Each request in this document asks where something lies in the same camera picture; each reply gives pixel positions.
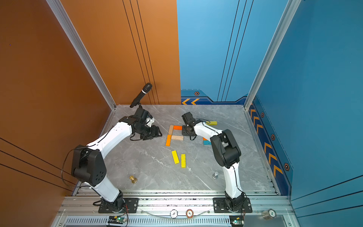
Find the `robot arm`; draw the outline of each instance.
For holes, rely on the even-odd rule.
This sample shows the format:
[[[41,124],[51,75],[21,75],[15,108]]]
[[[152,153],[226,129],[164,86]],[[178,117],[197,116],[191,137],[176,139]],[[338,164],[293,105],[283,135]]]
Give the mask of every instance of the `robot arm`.
[[[226,204],[227,207],[236,212],[241,208],[244,196],[238,174],[238,163],[240,161],[241,150],[232,134],[228,129],[222,131],[215,129],[200,119],[193,118],[190,112],[181,116],[185,125],[183,135],[200,135],[212,144],[214,157],[217,163],[223,167],[226,181]]]
[[[97,140],[74,149],[71,174],[92,187],[101,196],[101,201],[113,212],[122,209],[123,194],[108,179],[103,160],[118,143],[132,134],[140,134],[140,140],[162,136],[159,127],[152,125],[155,119],[140,104],[140,100],[151,87],[151,84],[147,83],[132,102],[130,107],[139,105],[134,115],[121,118],[112,129]]]

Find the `beige wooden block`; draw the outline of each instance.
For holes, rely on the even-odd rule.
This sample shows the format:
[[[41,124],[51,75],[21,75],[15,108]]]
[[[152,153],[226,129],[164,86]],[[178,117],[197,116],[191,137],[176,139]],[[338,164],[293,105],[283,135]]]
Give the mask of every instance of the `beige wooden block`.
[[[173,125],[170,125],[168,135],[172,135],[173,134],[173,128],[174,128],[174,126]]]
[[[182,135],[172,135],[171,139],[183,141],[184,136],[182,136]]]

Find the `marble table surface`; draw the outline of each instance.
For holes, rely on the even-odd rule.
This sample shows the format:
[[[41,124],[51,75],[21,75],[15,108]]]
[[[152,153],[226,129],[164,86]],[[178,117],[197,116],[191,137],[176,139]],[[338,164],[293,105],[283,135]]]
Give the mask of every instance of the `marble table surface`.
[[[107,175],[120,190],[225,190],[222,167],[217,164],[211,145],[203,145],[201,136],[193,141],[189,137],[184,137],[184,141],[172,140],[170,147],[165,146],[169,126],[183,125],[181,116],[191,112],[193,117],[217,121],[213,127],[233,133],[242,152],[239,175],[243,191],[275,191],[261,163],[242,106],[143,105],[143,108],[155,118],[154,124],[160,127],[163,136],[147,141],[126,138],[110,151],[105,158]],[[108,129],[135,110],[136,107],[118,105]],[[181,130],[174,130],[173,134],[181,135]],[[186,168],[174,163],[173,150],[179,159],[181,154],[186,154]],[[212,178],[214,172],[219,173],[217,179]],[[132,184],[130,175],[138,179],[136,184]]]

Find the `microphone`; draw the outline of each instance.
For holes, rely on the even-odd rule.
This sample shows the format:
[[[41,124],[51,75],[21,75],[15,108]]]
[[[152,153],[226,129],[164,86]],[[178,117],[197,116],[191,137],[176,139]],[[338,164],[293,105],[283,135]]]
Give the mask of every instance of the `microphone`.
[[[141,92],[136,96],[136,98],[132,101],[130,108],[133,108],[137,104],[140,103],[141,99],[145,96],[146,93],[148,93],[152,88],[151,83],[145,84],[145,86],[142,88]]]

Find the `orange wooden block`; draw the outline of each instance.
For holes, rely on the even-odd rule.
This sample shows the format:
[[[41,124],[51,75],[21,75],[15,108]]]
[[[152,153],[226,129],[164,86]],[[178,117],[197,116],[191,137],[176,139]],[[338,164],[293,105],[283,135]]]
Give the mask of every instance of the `orange wooden block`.
[[[170,147],[170,142],[171,142],[171,135],[168,135],[168,137],[166,138],[166,144],[165,144],[165,146]]]
[[[181,130],[182,128],[183,128],[182,126],[174,125],[174,130]]]

